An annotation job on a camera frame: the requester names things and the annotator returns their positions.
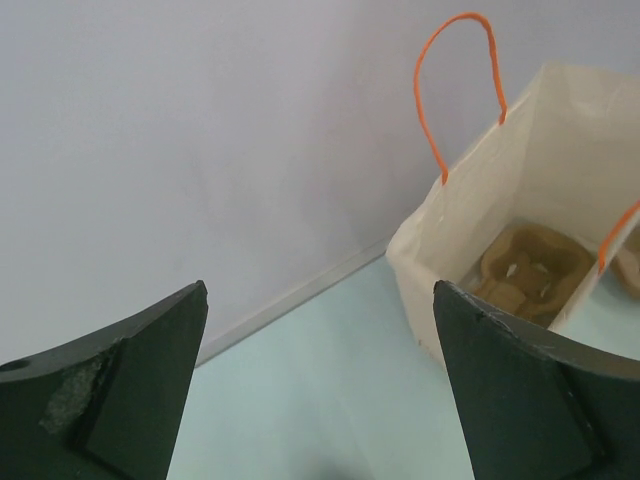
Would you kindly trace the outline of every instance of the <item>black plastic part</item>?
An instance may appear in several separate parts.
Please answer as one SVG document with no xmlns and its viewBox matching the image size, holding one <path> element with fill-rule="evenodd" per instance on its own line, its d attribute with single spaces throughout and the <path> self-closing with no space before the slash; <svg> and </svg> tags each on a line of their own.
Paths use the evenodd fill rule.
<svg viewBox="0 0 640 480">
<path fill-rule="evenodd" d="M 448 282 L 434 313 L 477 480 L 640 478 L 640 362 Z"/>
<path fill-rule="evenodd" d="M 204 283 L 0 366 L 0 479 L 166 479 L 207 318 Z"/>
</svg>

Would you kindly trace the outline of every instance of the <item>brown object inside bag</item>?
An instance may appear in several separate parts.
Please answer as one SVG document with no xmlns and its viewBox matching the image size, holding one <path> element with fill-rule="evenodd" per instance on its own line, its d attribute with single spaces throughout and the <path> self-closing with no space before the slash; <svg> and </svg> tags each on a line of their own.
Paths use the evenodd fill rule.
<svg viewBox="0 0 640 480">
<path fill-rule="evenodd" d="M 548 328 L 593 264 L 594 257 L 562 233 L 535 224 L 510 228 L 484 253 L 474 294 Z"/>
<path fill-rule="evenodd" d="M 632 297 L 640 299 L 640 227 L 636 227 L 613 259 L 616 277 Z"/>
</svg>

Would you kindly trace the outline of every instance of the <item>orange cord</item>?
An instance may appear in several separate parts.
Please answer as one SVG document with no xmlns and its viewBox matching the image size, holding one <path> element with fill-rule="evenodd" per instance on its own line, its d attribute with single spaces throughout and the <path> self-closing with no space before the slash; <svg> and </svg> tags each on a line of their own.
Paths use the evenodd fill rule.
<svg viewBox="0 0 640 480">
<path fill-rule="evenodd" d="M 427 136 L 427 140 L 429 140 L 429 144 L 431 145 L 431 150 L 433 150 L 433 155 L 436 157 L 436 161 L 440 166 L 440 170 L 442 171 L 442 184 L 447 183 L 447 179 L 449 178 L 449 169 L 447 168 L 446 163 L 442 160 L 442 156 L 440 155 L 440 151 L 438 147 L 436 147 L 436 143 L 431 136 L 431 132 L 429 131 L 429 127 L 427 126 L 427 121 L 424 117 L 424 110 L 422 109 L 422 97 L 420 95 L 420 67 L 422 66 L 422 61 L 424 60 L 425 55 L 427 54 L 427 50 L 431 47 L 431 44 L 434 42 L 436 37 L 442 33 L 442 31 L 458 20 L 476 20 L 480 22 L 480 24 L 487 31 L 487 36 L 489 37 L 489 54 L 491 55 L 491 66 L 493 68 L 493 83 L 496 86 L 496 94 L 498 95 L 498 102 L 500 102 L 500 107 L 502 108 L 502 114 L 500 115 L 499 124 L 502 125 L 507 116 L 507 101 L 504 97 L 504 92 L 502 91 L 502 81 L 500 80 L 500 67 L 498 66 L 498 48 L 496 46 L 496 39 L 493 35 L 493 29 L 491 28 L 491 24 L 487 18 L 476 12 L 465 12 L 455 17 L 447 20 L 438 30 L 435 31 L 431 38 L 427 40 L 427 43 L 422 48 L 422 52 L 420 52 L 420 56 L 418 57 L 418 62 L 416 63 L 416 70 L 413 75 L 413 93 L 416 97 L 416 107 L 418 109 L 418 118 L 420 119 L 420 124 L 422 125 L 422 129 L 424 130 L 424 134 Z"/>
<path fill-rule="evenodd" d="M 629 210 L 624 212 L 624 215 L 622 215 L 620 220 L 618 220 L 616 226 L 613 227 L 613 230 L 609 232 L 607 238 L 602 242 L 600 250 L 598 250 L 598 273 L 602 274 L 607 267 L 607 250 L 611 246 L 611 243 L 615 240 L 625 225 L 629 223 L 631 217 L 633 217 L 638 211 L 640 211 L 640 200 L 638 200 Z"/>
</svg>

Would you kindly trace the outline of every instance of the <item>gray wall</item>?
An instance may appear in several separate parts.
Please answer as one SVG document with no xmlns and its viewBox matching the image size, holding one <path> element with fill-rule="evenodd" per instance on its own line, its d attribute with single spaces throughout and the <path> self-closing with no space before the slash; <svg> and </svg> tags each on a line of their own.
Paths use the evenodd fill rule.
<svg viewBox="0 0 640 480">
<path fill-rule="evenodd" d="M 211 341 L 387 238 L 437 176 L 411 81 L 462 10 L 510 100 L 542 62 L 640 73 L 637 0 L 0 3 L 0 363 L 198 278 Z M 498 115 L 484 33 L 424 68 L 454 160 Z"/>
</svg>

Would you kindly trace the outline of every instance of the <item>baseboard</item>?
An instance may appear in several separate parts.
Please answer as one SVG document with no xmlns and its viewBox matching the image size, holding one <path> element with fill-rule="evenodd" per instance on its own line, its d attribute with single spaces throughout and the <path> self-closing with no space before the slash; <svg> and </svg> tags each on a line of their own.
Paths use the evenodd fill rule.
<svg viewBox="0 0 640 480">
<path fill-rule="evenodd" d="M 266 327 L 274 320 L 277 320 L 294 308 L 319 295 L 326 289 L 384 255 L 387 245 L 389 245 L 389 239 L 372 245 L 337 267 L 320 274 L 306 285 L 285 295 L 264 310 L 238 322 L 221 335 L 203 342 L 200 346 L 196 366 L 200 366 L 206 361 L 211 360 L 216 355 L 219 355 L 249 335 Z"/>
</svg>

